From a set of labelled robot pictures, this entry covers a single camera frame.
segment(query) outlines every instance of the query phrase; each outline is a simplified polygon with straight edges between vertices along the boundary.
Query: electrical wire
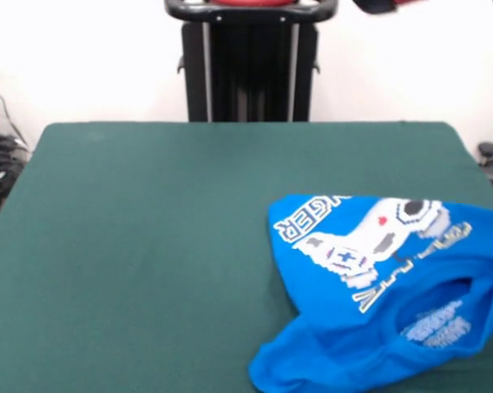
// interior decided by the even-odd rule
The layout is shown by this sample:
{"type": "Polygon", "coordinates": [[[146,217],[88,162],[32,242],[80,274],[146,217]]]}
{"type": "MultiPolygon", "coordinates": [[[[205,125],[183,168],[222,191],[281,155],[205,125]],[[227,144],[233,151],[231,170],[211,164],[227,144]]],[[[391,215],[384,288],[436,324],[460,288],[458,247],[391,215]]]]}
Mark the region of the electrical wire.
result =
{"type": "Polygon", "coordinates": [[[12,119],[10,117],[10,113],[8,112],[7,102],[1,94],[0,94],[0,101],[2,103],[2,110],[4,111],[4,115],[6,116],[8,123],[10,123],[10,126],[13,128],[14,132],[17,134],[19,139],[25,144],[25,146],[28,146],[25,138],[23,137],[23,134],[20,133],[19,129],[16,127],[16,125],[12,121],[12,119]]]}

